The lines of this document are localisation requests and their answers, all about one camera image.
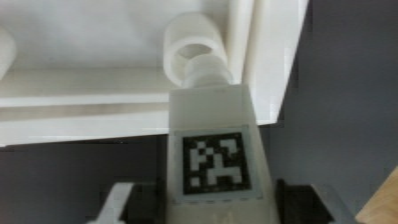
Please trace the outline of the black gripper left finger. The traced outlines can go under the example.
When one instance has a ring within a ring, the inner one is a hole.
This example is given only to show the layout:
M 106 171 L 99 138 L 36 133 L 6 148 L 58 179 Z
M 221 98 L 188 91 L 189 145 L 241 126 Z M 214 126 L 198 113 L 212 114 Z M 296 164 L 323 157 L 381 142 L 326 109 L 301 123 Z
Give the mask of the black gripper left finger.
M 86 224 L 163 224 L 161 196 L 154 183 L 115 183 Z

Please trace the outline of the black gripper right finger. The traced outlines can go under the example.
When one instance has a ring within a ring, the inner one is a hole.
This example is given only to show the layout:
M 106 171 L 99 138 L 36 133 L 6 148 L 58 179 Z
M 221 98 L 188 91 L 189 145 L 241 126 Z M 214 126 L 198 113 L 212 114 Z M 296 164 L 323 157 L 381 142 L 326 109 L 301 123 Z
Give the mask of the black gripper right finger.
M 330 185 L 275 182 L 280 224 L 355 224 L 353 214 Z

